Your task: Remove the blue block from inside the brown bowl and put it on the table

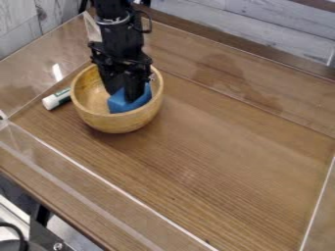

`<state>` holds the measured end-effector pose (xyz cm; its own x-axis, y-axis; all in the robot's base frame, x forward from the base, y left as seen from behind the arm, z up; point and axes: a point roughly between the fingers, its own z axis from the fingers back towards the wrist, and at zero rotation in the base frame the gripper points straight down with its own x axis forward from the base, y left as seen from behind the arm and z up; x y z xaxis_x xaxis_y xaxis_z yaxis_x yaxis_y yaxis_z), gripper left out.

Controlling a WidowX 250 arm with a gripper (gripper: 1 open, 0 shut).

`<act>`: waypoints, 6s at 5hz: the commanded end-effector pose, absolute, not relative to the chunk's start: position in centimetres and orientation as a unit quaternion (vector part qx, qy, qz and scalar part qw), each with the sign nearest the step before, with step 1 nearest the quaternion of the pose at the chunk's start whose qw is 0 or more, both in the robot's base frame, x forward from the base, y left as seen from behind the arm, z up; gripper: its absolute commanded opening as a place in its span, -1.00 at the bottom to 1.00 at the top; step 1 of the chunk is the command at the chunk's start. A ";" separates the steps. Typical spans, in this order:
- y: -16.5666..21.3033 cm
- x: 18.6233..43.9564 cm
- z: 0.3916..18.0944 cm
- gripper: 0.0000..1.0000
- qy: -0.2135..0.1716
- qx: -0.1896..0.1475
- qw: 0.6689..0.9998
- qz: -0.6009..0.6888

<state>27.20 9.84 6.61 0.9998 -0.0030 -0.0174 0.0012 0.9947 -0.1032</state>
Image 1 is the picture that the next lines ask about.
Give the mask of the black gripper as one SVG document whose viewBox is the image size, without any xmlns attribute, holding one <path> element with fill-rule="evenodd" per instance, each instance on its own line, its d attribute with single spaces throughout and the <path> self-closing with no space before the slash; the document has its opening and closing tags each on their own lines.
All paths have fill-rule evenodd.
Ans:
<svg viewBox="0 0 335 251">
<path fill-rule="evenodd" d="M 104 89 L 112 95 L 124 83 L 125 100 L 135 102 L 144 94 L 147 77 L 152 73 L 153 61 L 143 51 L 144 35 L 152 32 L 152 27 L 143 28 L 140 16 L 96 17 L 96 26 L 100 41 L 92 41 L 89 48 Z"/>
</svg>

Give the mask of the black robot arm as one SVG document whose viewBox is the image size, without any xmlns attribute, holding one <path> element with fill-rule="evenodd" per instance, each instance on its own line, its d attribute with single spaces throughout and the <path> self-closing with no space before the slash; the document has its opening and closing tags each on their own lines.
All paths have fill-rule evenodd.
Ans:
<svg viewBox="0 0 335 251">
<path fill-rule="evenodd" d="M 151 16 L 133 7 L 131 0 L 95 0 L 96 24 L 101 41 L 91 41 L 92 62 L 97 65 L 104 89 L 109 95 L 120 89 L 132 103 L 144 94 L 152 74 L 152 58 L 144 53 L 144 35 L 152 25 L 143 25 L 141 16 Z"/>
</svg>

